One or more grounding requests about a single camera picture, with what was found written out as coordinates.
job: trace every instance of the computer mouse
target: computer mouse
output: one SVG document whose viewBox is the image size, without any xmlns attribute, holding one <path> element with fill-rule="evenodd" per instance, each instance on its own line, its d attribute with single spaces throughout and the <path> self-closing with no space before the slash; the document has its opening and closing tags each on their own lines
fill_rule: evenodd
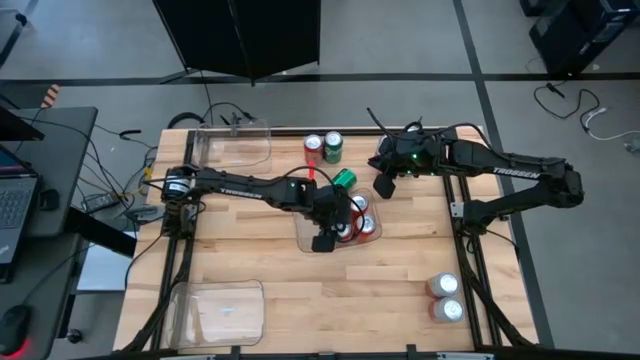
<svg viewBox="0 0 640 360">
<path fill-rule="evenodd" d="M 11 355 L 20 350 L 27 337 L 31 308 L 16 305 L 0 318 L 0 354 Z"/>
</svg>

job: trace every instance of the table leg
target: table leg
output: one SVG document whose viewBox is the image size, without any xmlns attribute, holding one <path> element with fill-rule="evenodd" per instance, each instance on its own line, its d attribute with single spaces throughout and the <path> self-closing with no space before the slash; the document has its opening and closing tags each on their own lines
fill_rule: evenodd
<svg viewBox="0 0 640 360">
<path fill-rule="evenodd" d="M 95 244 L 128 257 L 133 257 L 136 248 L 136 241 L 131 236 L 74 208 L 69 209 L 65 231 L 78 233 Z"/>
</svg>

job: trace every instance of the white cable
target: white cable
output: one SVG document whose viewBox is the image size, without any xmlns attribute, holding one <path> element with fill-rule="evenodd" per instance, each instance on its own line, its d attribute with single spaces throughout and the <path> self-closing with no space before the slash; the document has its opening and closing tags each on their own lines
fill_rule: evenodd
<svg viewBox="0 0 640 360">
<path fill-rule="evenodd" d="M 598 109 L 597 111 L 593 111 L 590 112 L 589 114 L 587 114 L 587 120 L 584 122 L 584 126 L 585 126 L 585 130 L 587 131 L 587 134 L 589 134 L 589 136 L 591 136 L 592 138 L 596 139 L 596 140 L 600 140 L 600 141 L 609 141 L 609 140 L 615 140 L 615 139 L 619 139 L 623 136 L 627 136 L 629 134 L 640 134 L 640 130 L 629 130 L 629 131 L 625 131 L 621 134 L 618 135 L 613 135 L 613 136 L 609 136 L 609 137 L 598 137 L 593 135 L 593 133 L 591 132 L 591 129 L 589 128 L 589 122 L 591 122 L 591 120 L 593 118 L 595 118 L 596 116 L 603 114 L 607 111 L 607 108 L 603 107 Z"/>
</svg>

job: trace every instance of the laptop keyboard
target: laptop keyboard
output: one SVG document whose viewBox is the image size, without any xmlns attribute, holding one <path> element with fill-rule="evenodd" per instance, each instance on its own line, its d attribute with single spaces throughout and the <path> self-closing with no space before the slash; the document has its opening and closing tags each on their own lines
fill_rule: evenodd
<svg viewBox="0 0 640 360">
<path fill-rule="evenodd" d="M 0 229 L 15 228 L 22 224 L 30 194 L 30 190 L 0 189 Z"/>
</svg>

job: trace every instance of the black desk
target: black desk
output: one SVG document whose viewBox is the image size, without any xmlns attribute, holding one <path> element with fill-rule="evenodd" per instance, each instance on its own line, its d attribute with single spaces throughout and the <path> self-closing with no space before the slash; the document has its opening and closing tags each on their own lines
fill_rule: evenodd
<svg viewBox="0 0 640 360">
<path fill-rule="evenodd" d="M 37 109 L 20 110 L 14 113 L 33 118 Z M 63 124 L 82 131 L 88 136 L 95 123 L 95 108 L 46 109 L 40 112 L 38 120 Z M 22 253 L 15 267 L 13 281 L 0 285 L 0 312 L 23 301 L 27 293 L 58 266 L 64 259 L 80 249 L 83 238 L 94 240 L 92 231 L 84 229 L 84 235 L 73 234 L 67 229 L 80 230 L 82 226 L 95 229 L 107 228 L 111 234 L 124 236 L 120 241 L 129 241 L 131 249 L 134 240 L 109 226 L 94 220 L 79 211 L 69 209 L 74 188 L 80 173 L 88 141 L 81 134 L 70 129 L 45 123 L 35 123 L 34 127 L 45 134 L 43 141 L 24 142 L 17 152 L 19 158 L 32 163 L 33 168 L 43 177 L 44 187 L 54 188 L 60 193 L 60 208 L 52 212 L 35 210 L 27 225 L 27 238 L 22 245 Z M 15 150 L 18 143 L 4 142 L 9 150 Z M 104 239 L 94 241 L 104 243 Z M 69 296 L 72 278 L 79 275 L 77 261 L 68 261 L 50 276 L 29 298 L 33 309 L 29 325 L 28 346 L 16 359 L 43 359 L 48 357 L 53 340 L 66 332 L 73 296 Z"/>
</svg>

